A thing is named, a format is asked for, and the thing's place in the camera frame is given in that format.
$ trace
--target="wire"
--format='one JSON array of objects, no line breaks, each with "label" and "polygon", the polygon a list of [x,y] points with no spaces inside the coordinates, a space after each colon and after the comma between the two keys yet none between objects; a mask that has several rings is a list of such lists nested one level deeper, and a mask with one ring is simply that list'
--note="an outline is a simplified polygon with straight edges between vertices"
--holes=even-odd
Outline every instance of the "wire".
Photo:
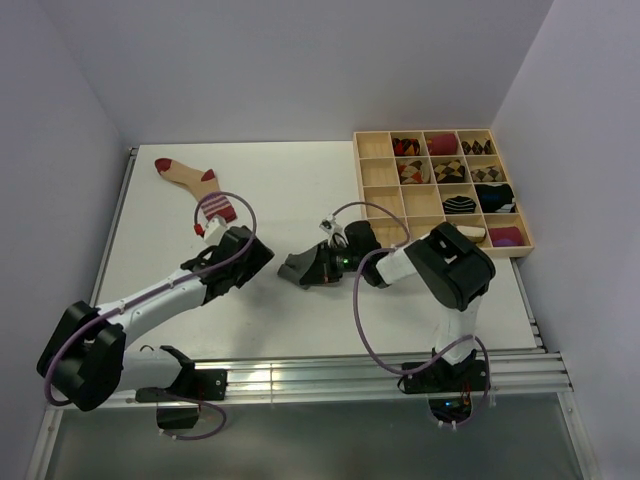
[{"label": "wire", "polygon": [[204,408],[209,408],[211,410],[215,410],[216,412],[218,412],[221,416],[222,416],[222,420],[220,421],[220,424],[214,428],[213,430],[211,430],[210,432],[207,433],[203,433],[200,435],[179,435],[177,433],[173,433],[173,432],[169,432],[167,430],[161,430],[160,432],[163,435],[166,435],[168,437],[171,437],[174,440],[184,440],[184,441],[193,441],[193,440],[204,440],[205,438],[210,438],[213,437],[214,435],[216,435],[217,433],[219,433],[224,426],[227,423],[227,412],[224,411],[224,409],[222,407],[220,407],[219,405],[215,405],[213,403],[210,402],[205,402],[204,400],[195,400],[193,398],[187,398],[187,397],[182,397],[180,395],[174,395],[173,393],[169,393],[167,391],[165,391],[162,388],[148,388],[146,390],[149,390],[153,393],[156,393],[158,395],[162,395],[170,400],[176,400],[178,402],[187,402],[187,403],[193,403],[195,405],[198,405],[200,407],[200,409]]},{"label": "wire", "polygon": [[[351,207],[351,206],[355,206],[355,205],[367,205],[370,207],[374,207],[377,208],[378,210],[383,211],[384,213],[386,213],[387,215],[389,215],[398,225],[400,225],[402,227],[402,229],[404,230],[405,234],[406,234],[406,239],[404,242],[396,245],[394,248],[378,248],[376,250],[373,250],[369,253],[367,253],[362,260],[360,261],[360,264],[358,265],[358,270],[356,271],[356,277],[353,283],[353,317],[355,319],[356,322],[356,329],[358,330],[358,335],[360,336],[360,340],[362,341],[362,344],[364,345],[364,348],[367,350],[367,353],[369,353],[369,356],[373,359],[374,362],[376,362],[381,368],[385,369],[388,372],[391,372],[395,375],[416,375],[420,372],[422,372],[423,370],[426,370],[427,368],[432,367],[440,358],[443,357],[443,355],[445,353],[447,353],[449,350],[451,350],[452,348],[454,348],[455,346],[463,343],[463,342],[467,342],[467,341],[473,341],[475,340],[478,345],[480,346],[480,349],[482,350],[482,354],[484,355],[484,359],[485,359],[485,375],[486,375],[486,381],[485,381],[485,386],[484,386],[484,392],[482,394],[482,399],[480,400],[480,403],[478,404],[478,408],[477,410],[480,410],[481,407],[484,407],[485,403],[486,403],[486,399],[487,396],[489,394],[489,389],[491,386],[491,372],[490,372],[490,366],[489,366],[489,352],[487,351],[486,347],[484,346],[484,343],[482,343],[482,341],[474,336],[474,335],[464,335],[462,337],[460,337],[459,339],[457,339],[455,342],[450,343],[449,345],[447,345],[446,347],[444,347],[442,350],[440,350],[438,353],[436,353],[433,357],[431,357],[431,360],[426,361],[425,363],[423,363],[422,365],[415,367],[415,368],[411,368],[408,370],[402,370],[399,368],[394,368],[391,365],[387,365],[386,363],[384,363],[384,361],[380,358],[380,356],[373,351],[373,348],[371,347],[371,344],[369,343],[369,341],[367,340],[367,337],[364,333],[364,329],[362,328],[362,321],[360,320],[360,311],[358,308],[358,289],[360,286],[360,279],[362,278],[362,272],[364,270],[365,265],[367,264],[367,262],[369,261],[369,259],[371,257],[373,257],[374,255],[377,255],[379,253],[389,253],[389,252],[394,252],[396,251],[398,248],[401,248],[405,245],[407,245],[409,243],[409,241],[411,240],[411,234],[409,233],[409,230],[407,229],[406,225],[402,222],[402,220],[400,220],[397,216],[395,216],[393,213],[391,213],[389,210],[387,210],[384,207],[381,207],[380,205],[376,205],[375,203],[371,203],[371,202],[350,202],[347,203],[345,205],[343,205],[342,207],[338,208],[335,212],[333,212],[333,215],[336,216],[338,215],[338,213],[342,212],[344,209]],[[475,417],[476,415],[476,411],[471,412],[471,415],[469,416],[469,418],[467,418],[466,420],[458,423],[458,426],[464,425],[466,424],[469,420],[471,420],[473,417]]]},{"label": "wire", "polygon": [[333,235],[331,235],[331,244],[330,244],[330,246],[346,248],[347,247],[347,239],[344,238],[344,236],[339,234],[339,233],[334,233]]},{"label": "wire", "polygon": [[396,217],[393,213],[391,213],[391,211],[387,210],[386,208],[384,208],[384,207],[382,207],[382,206],[380,206],[378,204],[372,203],[372,202],[349,202],[349,203],[345,203],[343,206],[341,206],[335,212],[333,212],[332,215],[335,217],[336,215],[338,215],[343,210],[346,210],[349,207],[354,207],[356,205],[366,205],[368,207],[377,208],[381,212],[384,212],[387,215],[389,215],[394,222],[396,222],[398,225],[400,225],[400,228],[402,228],[402,230],[404,231],[404,234],[406,236],[406,240],[404,242],[396,245],[396,248],[404,247],[406,244],[408,244],[411,241],[411,234],[409,233],[409,229],[404,224],[404,222],[402,220],[400,220],[398,217]]},{"label": "wire", "polygon": [[[146,293],[143,293],[142,295],[134,298],[133,300],[130,300],[122,308],[114,308],[112,310],[109,310],[108,312],[103,313],[102,315],[99,315],[98,317],[94,318],[93,320],[90,320],[85,325],[83,325],[78,330],[76,330],[73,333],[73,335],[71,335],[67,339],[67,341],[62,345],[62,347],[60,347],[58,352],[53,356],[53,359],[49,363],[49,368],[47,369],[47,374],[44,377],[44,396],[45,396],[45,398],[47,399],[47,401],[51,405],[53,405],[55,407],[63,407],[65,405],[70,405],[71,404],[70,400],[56,400],[53,397],[53,393],[51,391],[51,384],[53,382],[53,374],[54,374],[58,364],[60,363],[60,360],[62,359],[64,354],[67,353],[67,350],[69,350],[69,348],[76,341],[78,341],[80,338],[82,338],[82,336],[85,333],[87,333],[87,331],[89,331],[90,329],[92,329],[93,327],[98,325],[99,323],[101,323],[101,322],[103,322],[105,320],[108,320],[108,319],[116,316],[117,314],[122,314],[125,311],[130,310],[131,308],[133,308],[133,307],[135,307],[137,305],[140,305],[141,303],[146,302],[147,300],[149,300],[151,298],[154,298],[154,297],[160,295],[161,293],[166,292],[167,290],[171,290],[175,286],[181,285],[182,283],[187,282],[188,280],[191,280],[194,277],[199,277],[199,276],[201,276],[201,275],[203,275],[205,273],[210,273],[210,272],[213,272],[215,270],[219,270],[222,267],[225,267],[225,266],[229,265],[231,262],[234,262],[235,260],[240,258],[242,255],[244,255],[249,250],[249,247],[251,247],[251,244],[253,243],[253,241],[256,238],[256,232],[258,230],[258,220],[257,220],[256,214],[255,214],[253,208],[251,208],[251,205],[249,204],[249,202],[247,202],[240,195],[236,195],[235,193],[231,193],[231,192],[214,192],[214,193],[210,193],[209,195],[206,195],[205,197],[203,197],[198,202],[198,205],[196,205],[196,211],[195,211],[196,222],[197,222],[197,217],[198,217],[198,211],[199,211],[202,203],[204,203],[206,200],[209,200],[210,198],[214,198],[214,197],[217,197],[217,196],[220,196],[220,195],[226,195],[228,197],[235,198],[240,203],[242,203],[247,208],[247,210],[249,211],[249,215],[251,215],[252,227],[251,227],[251,235],[249,236],[249,239],[247,240],[247,243],[245,243],[244,246],[236,254],[232,255],[231,257],[227,258],[226,260],[223,260],[223,261],[221,261],[219,263],[216,263],[215,265],[211,265],[210,267],[203,268],[202,270],[198,270],[197,272],[188,273],[188,274],[186,274],[186,275],[174,280],[173,284],[165,283],[163,285],[160,285],[159,287],[156,287],[153,290],[150,290],[150,291],[148,291]],[[207,408],[213,408],[214,410],[220,409],[220,407],[214,406],[212,404],[208,404],[208,405],[206,405],[206,407]]]}]

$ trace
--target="white wall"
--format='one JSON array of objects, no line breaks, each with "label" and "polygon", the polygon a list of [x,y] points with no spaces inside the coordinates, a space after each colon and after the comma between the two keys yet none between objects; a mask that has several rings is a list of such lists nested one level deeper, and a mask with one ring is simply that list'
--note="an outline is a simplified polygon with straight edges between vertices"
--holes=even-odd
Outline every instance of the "white wall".
[{"label": "white wall", "polygon": [[125,152],[45,13],[0,3],[0,476],[22,478],[45,401],[36,361],[89,298]]},{"label": "white wall", "polygon": [[493,124],[522,275],[606,478],[640,475],[640,3],[556,0]]},{"label": "white wall", "polygon": [[551,0],[40,0],[130,143],[486,126]]}]

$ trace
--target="red and beige sock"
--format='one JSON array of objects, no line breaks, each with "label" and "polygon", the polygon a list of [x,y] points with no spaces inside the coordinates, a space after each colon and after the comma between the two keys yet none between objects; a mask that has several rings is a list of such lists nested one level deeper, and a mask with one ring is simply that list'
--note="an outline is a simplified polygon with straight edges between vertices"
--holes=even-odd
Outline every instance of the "red and beige sock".
[{"label": "red and beige sock", "polygon": [[[155,166],[162,178],[187,189],[198,202],[207,195],[220,191],[220,185],[213,170],[203,172],[170,158],[157,159]],[[211,220],[215,215],[221,216],[227,223],[238,218],[231,202],[224,195],[205,200],[202,204],[202,212],[207,220]]]}]

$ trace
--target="striped sock cuff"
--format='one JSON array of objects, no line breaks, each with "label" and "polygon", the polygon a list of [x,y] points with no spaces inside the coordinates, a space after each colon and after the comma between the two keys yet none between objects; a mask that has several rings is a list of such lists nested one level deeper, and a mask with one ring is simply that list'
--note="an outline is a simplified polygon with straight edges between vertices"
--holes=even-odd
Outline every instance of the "striped sock cuff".
[{"label": "striped sock cuff", "polygon": [[224,195],[216,195],[215,197],[205,200],[201,208],[207,220],[211,220],[216,215],[224,218],[227,223],[238,218],[231,202],[229,202],[229,199]]}]

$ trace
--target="glass panel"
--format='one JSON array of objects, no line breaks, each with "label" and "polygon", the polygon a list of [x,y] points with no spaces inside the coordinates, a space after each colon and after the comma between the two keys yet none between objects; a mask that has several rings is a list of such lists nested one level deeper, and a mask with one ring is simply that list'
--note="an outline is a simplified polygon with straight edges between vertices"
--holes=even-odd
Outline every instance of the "glass panel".
[{"label": "glass panel", "polygon": [[47,478],[579,478],[556,395],[497,402],[457,433],[424,398],[228,406],[225,430],[197,442],[158,436],[153,408],[69,410]]}]

